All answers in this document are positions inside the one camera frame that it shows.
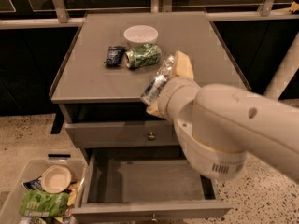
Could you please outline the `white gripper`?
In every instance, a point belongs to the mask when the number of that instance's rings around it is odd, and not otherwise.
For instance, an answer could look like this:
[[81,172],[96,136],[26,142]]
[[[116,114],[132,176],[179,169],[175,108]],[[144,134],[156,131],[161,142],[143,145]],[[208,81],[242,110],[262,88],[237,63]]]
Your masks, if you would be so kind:
[[178,113],[194,100],[200,90],[192,80],[194,74],[189,56],[179,50],[175,53],[173,74],[175,77],[166,83],[160,93],[158,107],[147,107],[148,114],[161,119],[164,117],[169,122],[175,121]]

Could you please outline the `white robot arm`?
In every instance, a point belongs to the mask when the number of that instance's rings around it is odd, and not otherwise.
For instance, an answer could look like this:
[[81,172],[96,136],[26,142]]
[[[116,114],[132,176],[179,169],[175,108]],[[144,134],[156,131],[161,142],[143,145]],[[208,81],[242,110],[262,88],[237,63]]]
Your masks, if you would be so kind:
[[229,180],[250,153],[299,182],[299,111],[234,86],[199,86],[189,56],[166,60],[166,82],[154,102],[173,126],[184,156],[200,175]]

